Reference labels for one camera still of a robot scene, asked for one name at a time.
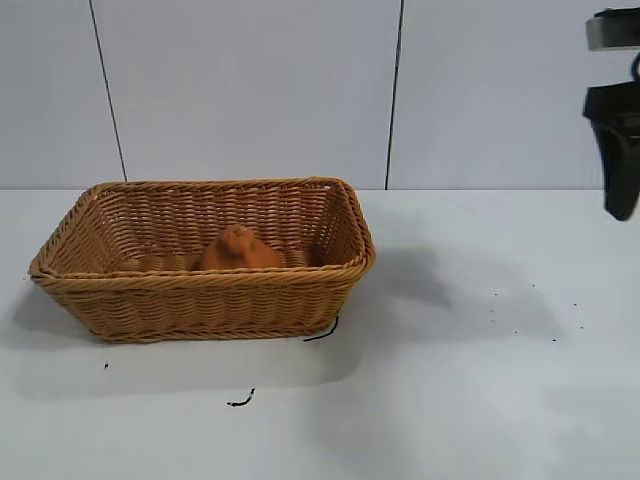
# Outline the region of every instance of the white wall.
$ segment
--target white wall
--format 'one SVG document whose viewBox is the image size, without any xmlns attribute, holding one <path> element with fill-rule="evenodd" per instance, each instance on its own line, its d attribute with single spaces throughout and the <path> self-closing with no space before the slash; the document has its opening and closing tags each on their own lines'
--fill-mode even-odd
<svg viewBox="0 0 640 480">
<path fill-rule="evenodd" d="M 406 0 L 391 187 L 599 188 L 584 95 L 635 52 L 589 53 L 584 24 L 623 6 Z"/>
<path fill-rule="evenodd" d="M 88 0 L 0 0 L 0 188 L 122 180 Z"/>
<path fill-rule="evenodd" d="M 129 179 L 383 188 L 399 2 L 95 0 Z"/>
</svg>

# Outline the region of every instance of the dark debris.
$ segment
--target dark debris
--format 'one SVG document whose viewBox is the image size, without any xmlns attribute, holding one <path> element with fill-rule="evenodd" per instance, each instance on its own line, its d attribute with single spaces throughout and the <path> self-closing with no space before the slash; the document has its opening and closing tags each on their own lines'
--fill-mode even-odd
<svg viewBox="0 0 640 480">
<path fill-rule="evenodd" d="M 247 397 L 247 399 L 244 402 L 227 402 L 227 405 L 229 405 L 230 407 L 234 407 L 234 408 L 235 407 L 244 407 L 247 403 L 249 403 L 251 401 L 255 391 L 256 391 L 256 389 L 252 388 L 251 392 L 249 392 L 249 396 Z"/>
</svg>

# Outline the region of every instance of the orange toy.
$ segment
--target orange toy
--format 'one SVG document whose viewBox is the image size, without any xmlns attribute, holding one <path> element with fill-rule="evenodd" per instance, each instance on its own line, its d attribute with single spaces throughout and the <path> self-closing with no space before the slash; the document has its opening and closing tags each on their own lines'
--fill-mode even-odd
<svg viewBox="0 0 640 480">
<path fill-rule="evenodd" d="M 204 250 L 196 270 L 283 267 L 276 250 L 243 225 L 232 225 Z"/>
</svg>

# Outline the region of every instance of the basket rim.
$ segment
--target basket rim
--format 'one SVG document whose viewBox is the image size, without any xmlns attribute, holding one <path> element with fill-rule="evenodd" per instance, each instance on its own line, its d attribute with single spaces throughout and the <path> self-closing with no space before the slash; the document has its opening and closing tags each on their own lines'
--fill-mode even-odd
<svg viewBox="0 0 640 480">
<path fill-rule="evenodd" d="M 77 218 L 81 218 L 89 208 L 90 202 L 96 195 L 112 189 L 140 189 L 176 187 L 193 189 L 198 187 L 222 188 L 256 188 L 261 186 L 306 186 L 311 184 L 325 184 L 339 186 L 347 193 L 349 215 L 358 226 L 360 253 L 351 261 L 340 265 L 324 265 L 322 267 L 290 267 L 268 269 L 233 269 L 233 270 L 149 270 L 145 272 L 113 271 L 108 273 L 74 272 L 59 273 L 45 267 L 47 260 L 64 245 L 65 234 Z M 375 261 L 375 248 L 371 234 L 362 213 L 358 197 L 353 187 L 345 181 L 332 177 L 282 178 L 260 180 L 221 180 L 221 181 L 136 181 L 136 182 L 105 182 L 84 191 L 75 205 L 60 221 L 56 230 L 50 235 L 38 254 L 33 258 L 28 273 L 32 280 L 49 287 L 76 288 L 123 288 L 123 282 L 128 281 L 126 288 L 150 288 L 151 284 L 163 284 L 162 280 L 174 283 L 180 280 L 184 287 L 196 287 L 206 284 L 264 284 L 264 283 L 299 283 L 309 281 L 344 281 L 347 278 L 357 280 L 367 273 Z"/>
</svg>

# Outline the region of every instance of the wicker basket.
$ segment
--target wicker basket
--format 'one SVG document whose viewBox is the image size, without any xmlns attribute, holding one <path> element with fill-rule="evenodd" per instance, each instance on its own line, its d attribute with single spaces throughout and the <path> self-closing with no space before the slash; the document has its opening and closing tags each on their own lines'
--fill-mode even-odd
<svg viewBox="0 0 640 480">
<path fill-rule="evenodd" d="M 285 268 L 190 271 L 234 223 Z M 111 342 L 272 338 L 326 329 L 374 259 L 340 180 L 108 183 L 82 194 L 29 273 Z"/>
</svg>

